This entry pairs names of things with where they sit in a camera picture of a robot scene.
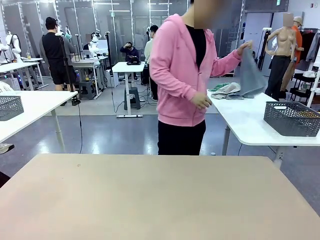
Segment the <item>hand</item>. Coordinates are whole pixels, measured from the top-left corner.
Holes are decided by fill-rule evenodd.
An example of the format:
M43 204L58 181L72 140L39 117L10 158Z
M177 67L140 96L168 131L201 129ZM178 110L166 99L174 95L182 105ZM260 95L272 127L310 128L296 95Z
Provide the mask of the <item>hand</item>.
M191 99L191 102L200 110L208 108L210 105L212 105L210 98L202 92L197 92Z
M242 55L242 53L244 52L245 48L250 48L252 49L252 40L245 42L244 44L242 44L236 51L239 54L239 56Z
M270 56L274 56L276 55L275 51L266 51L267 54L269 54Z

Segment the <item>beige table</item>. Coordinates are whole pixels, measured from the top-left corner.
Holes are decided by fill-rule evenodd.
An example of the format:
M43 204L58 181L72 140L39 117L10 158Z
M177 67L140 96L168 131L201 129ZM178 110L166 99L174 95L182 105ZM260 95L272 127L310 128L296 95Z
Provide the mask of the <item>beige table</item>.
M43 154L0 188L1 240L319 240L265 157Z

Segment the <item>hat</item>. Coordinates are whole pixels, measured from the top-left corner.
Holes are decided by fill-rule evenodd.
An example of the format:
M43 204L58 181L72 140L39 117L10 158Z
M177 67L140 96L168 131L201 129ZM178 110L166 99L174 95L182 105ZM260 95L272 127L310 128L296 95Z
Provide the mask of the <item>hat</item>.
M45 19L45 23L46 23L46 24L55 24L55 25L58 25L58 24L57 24L57 21L58 21L58 19L55 19L55 18L50 17L50 16Z
M297 23L300 23L301 26L303 26L303 19L301 16L296 16L294 19L293 19L294 22L297 22Z

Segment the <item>pink hoodie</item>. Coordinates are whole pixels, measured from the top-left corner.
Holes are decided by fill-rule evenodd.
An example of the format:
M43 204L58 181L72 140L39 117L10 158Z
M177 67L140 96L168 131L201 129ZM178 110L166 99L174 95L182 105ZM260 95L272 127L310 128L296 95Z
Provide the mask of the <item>pink hoodie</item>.
M196 92L207 94L210 76L229 73L241 60L236 50L219 59L212 32L204 33L206 52L200 69L194 42L178 14L168 17L152 40L149 69L158 84L158 119L165 124L193 127L201 123L206 110L198 110L190 100Z

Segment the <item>basket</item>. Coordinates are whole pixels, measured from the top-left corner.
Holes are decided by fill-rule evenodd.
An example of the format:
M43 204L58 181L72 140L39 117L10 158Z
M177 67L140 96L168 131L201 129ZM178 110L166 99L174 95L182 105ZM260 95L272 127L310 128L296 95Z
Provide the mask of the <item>basket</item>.
M23 112L20 96L0 96L0 121L8 121Z
M316 137L320 130L320 114L295 101L267 101L263 119L282 136Z

